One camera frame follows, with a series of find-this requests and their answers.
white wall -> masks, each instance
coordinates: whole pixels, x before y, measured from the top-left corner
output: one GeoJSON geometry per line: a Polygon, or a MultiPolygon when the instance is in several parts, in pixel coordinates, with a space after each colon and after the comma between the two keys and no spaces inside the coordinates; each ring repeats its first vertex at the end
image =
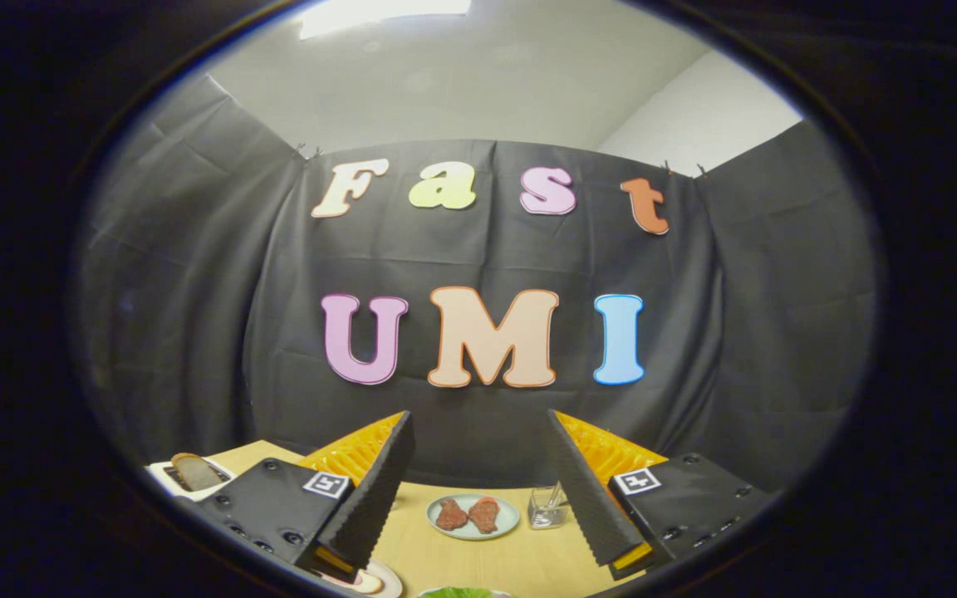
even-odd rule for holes
{"type": "Polygon", "coordinates": [[[730,58],[710,51],[649,99],[597,151],[696,177],[797,124],[801,114],[730,58]]]}

white plate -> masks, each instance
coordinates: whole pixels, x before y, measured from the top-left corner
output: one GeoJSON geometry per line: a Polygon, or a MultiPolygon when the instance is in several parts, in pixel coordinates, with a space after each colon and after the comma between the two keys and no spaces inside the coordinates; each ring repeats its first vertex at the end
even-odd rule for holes
{"type": "MultiPolygon", "coordinates": [[[[377,576],[377,578],[383,580],[382,590],[377,591],[375,594],[361,594],[357,591],[357,596],[370,596],[371,598],[401,598],[401,595],[404,593],[404,587],[401,585],[401,580],[398,579],[398,576],[395,575],[389,567],[380,563],[375,559],[368,560],[368,567],[364,568],[364,571],[368,572],[370,576],[377,576]]],[[[341,584],[335,584],[335,586],[345,587],[349,590],[349,586],[342,586],[341,584]]]]}
{"type": "Polygon", "coordinates": [[[490,540],[490,538],[501,537],[509,531],[512,531],[513,527],[516,527],[519,523],[519,511],[500,498],[491,496],[490,498],[497,500],[497,504],[501,507],[501,511],[498,512],[497,518],[493,520],[495,525],[497,525],[497,531],[491,532],[489,534],[483,534],[479,531],[479,528],[474,525],[474,522],[471,522],[469,519],[463,527],[456,527],[453,531],[448,531],[441,529],[436,525],[438,520],[438,515],[441,514],[441,501],[449,500],[450,498],[455,500],[457,504],[460,505],[460,508],[463,508],[464,513],[467,513],[469,508],[474,507],[474,504],[478,502],[480,498],[489,496],[488,493],[451,493],[449,496],[443,496],[438,500],[432,502],[426,508],[426,520],[430,522],[430,525],[434,526],[434,529],[445,535],[451,535],[452,537],[458,537],[460,540],[490,540]]]}

peach letter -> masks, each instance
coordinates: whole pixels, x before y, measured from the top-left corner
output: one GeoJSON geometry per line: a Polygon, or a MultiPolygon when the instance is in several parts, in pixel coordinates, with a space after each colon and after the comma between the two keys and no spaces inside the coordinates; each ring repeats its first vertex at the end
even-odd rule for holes
{"type": "Polygon", "coordinates": [[[312,217],[333,218],[349,212],[346,194],[353,193],[354,200],[361,199],[371,183],[371,175],[382,177],[389,168],[390,160],[385,158],[339,164],[331,168],[334,178],[331,179],[331,185],[327,186],[327,193],[323,194],[323,201],[312,209],[312,217]]]}
{"type": "Polygon", "coordinates": [[[471,183],[475,169],[463,162],[432,164],[419,174],[423,180],[415,183],[409,192],[409,201],[417,208],[467,208],[475,200],[471,183]]]}
{"type": "Polygon", "coordinates": [[[464,370],[464,349],[471,355],[471,363],[483,384],[497,379],[509,352],[512,368],[504,375],[508,386],[525,389],[555,381],[556,372],[548,367],[548,327],[552,311],[559,304],[555,292],[520,292],[501,326],[495,328],[473,288],[435,288],[430,302],[441,310],[438,367],[426,377],[431,384],[457,389],[471,382],[471,374],[464,370]]]}
{"type": "Polygon", "coordinates": [[[631,179],[619,185],[630,194],[630,206],[634,209],[634,221],[652,234],[666,234],[671,224],[656,214],[656,205],[664,202],[664,194],[654,190],[646,179],[631,179]]]}

yellow letter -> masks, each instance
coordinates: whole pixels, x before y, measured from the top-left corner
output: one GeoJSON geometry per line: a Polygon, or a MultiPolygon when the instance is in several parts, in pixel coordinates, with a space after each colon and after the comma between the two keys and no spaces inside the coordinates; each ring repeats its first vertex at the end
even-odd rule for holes
{"type": "Polygon", "coordinates": [[[409,201],[417,208],[467,208],[475,200],[471,183],[475,169],[463,162],[432,164],[421,171],[422,181],[415,183],[409,192],[409,201]]]}
{"type": "Polygon", "coordinates": [[[430,302],[441,310],[438,367],[426,377],[431,384],[456,389],[471,382],[471,374],[464,370],[464,349],[483,384],[497,379],[509,352],[512,368],[505,372],[505,384],[523,389],[555,381],[556,372],[548,367],[548,326],[559,304],[555,292],[520,292],[495,328],[473,288],[435,288],[430,302]]]}
{"type": "Polygon", "coordinates": [[[331,172],[335,174],[334,178],[327,187],[327,193],[323,194],[323,201],[312,209],[312,217],[331,218],[349,212],[346,194],[353,193],[353,199],[361,199],[361,195],[368,190],[371,183],[372,173],[375,173],[376,177],[382,177],[389,168],[390,160],[385,158],[339,164],[331,168],[331,172]]]}

white ceiling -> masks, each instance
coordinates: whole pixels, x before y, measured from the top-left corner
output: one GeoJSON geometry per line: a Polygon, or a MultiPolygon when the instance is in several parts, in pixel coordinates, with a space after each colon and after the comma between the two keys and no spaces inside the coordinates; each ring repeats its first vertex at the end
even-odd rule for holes
{"type": "Polygon", "coordinates": [[[210,75],[307,153],[407,140],[596,149],[709,49],[616,0],[473,0],[300,41],[297,17],[210,75]]]}

